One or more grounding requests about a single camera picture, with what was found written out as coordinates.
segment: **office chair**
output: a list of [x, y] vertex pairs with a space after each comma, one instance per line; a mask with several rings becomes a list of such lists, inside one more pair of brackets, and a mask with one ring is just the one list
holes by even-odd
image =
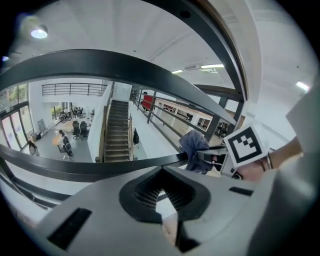
[[78, 121], [74, 121], [73, 124], [72, 124], [72, 126], [73, 126], [72, 134], [75, 135], [75, 136], [73, 136], [73, 139], [74, 139], [74, 140], [77, 140], [77, 138], [80, 137], [80, 133], [81, 133], [81, 131], [80, 131], [80, 129], [79, 129], [79, 123], [78, 123]]
[[80, 138], [83, 140], [84, 138], [88, 137], [89, 131], [87, 130], [87, 124], [86, 123], [81, 123], [80, 124]]

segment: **staircase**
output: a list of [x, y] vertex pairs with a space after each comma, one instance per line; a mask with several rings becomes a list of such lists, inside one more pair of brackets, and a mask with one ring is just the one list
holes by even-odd
[[104, 143], [104, 162], [129, 161], [128, 102], [112, 100]]

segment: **sticker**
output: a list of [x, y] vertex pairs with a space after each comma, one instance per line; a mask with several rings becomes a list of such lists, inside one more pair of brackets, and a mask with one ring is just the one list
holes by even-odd
[[238, 164], [262, 154], [261, 147], [251, 127], [228, 139]]

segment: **table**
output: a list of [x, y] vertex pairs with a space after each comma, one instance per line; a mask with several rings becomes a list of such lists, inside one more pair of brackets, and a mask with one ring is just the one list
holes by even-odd
[[58, 149], [61, 152], [60, 143], [59, 143], [60, 136], [61, 135], [59, 134], [53, 138], [52, 145], [58, 146]]

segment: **blue cloth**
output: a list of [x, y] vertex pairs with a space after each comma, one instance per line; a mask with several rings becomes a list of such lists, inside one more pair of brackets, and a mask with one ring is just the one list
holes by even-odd
[[197, 150], [209, 149], [207, 140], [200, 132], [196, 130], [189, 131], [179, 139], [179, 143], [183, 151], [188, 155], [186, 170], [201, 174], [211, 171], [213, 164], [202, 161], [197, 156]]

